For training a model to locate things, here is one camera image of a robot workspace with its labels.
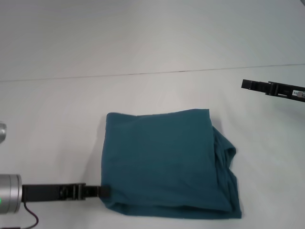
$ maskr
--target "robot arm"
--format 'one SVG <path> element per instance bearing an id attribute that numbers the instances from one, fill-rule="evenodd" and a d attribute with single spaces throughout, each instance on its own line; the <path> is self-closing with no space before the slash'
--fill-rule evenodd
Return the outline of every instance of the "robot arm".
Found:
<path id="1" fill-rule="evenodd" d="M 16 213 L 21 202 L 46 202 L 107 198 L 109 186 L 86 184 L 22 185 L 20 175 L 0 175 L 0 214 Z"/>
<path id="2" fill-rule="evenodd" d="M 274 82 L 256 82 L 243 80 L 242 88 L 263 92 L 266 95 L 305 102 L 305 87 L 292 86 Z"/>

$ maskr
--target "folded towel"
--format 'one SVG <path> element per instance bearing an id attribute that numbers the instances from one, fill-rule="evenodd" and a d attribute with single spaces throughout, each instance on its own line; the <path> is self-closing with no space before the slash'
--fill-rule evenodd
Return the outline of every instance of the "folded towel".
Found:
<path id="1" fill-rule="evenodd" d="M 209 110 L 133 116 L 109 113 L 102 152 L 102 201 L 125 215 L 241 218 L 234 146 Z"/>

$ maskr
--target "sticker label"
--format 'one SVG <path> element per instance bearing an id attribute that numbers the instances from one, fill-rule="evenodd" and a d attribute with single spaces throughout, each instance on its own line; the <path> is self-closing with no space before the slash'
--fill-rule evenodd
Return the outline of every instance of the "sticker label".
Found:
<path id="1" fill-rule="evenodd" d="M 293 96 L 297 96 L 297 93 L 298 93 L 298 92 L 302 92 L 302 91 L 296 91 L 296 90 L 294 90 L 294 91 L 292 92 L 292 95 L 293 95 Z"/>

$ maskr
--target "cloth fold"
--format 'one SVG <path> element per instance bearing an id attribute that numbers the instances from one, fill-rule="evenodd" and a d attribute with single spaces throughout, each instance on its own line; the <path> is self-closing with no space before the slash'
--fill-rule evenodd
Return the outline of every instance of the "cloth fold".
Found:
<path id="1" fill-rule="evenodd" d="M 109 113 L 102 152 L 102 201 L 125 215 L 241 218 L 234 146 L 209 110 L 133 116 Z"/>

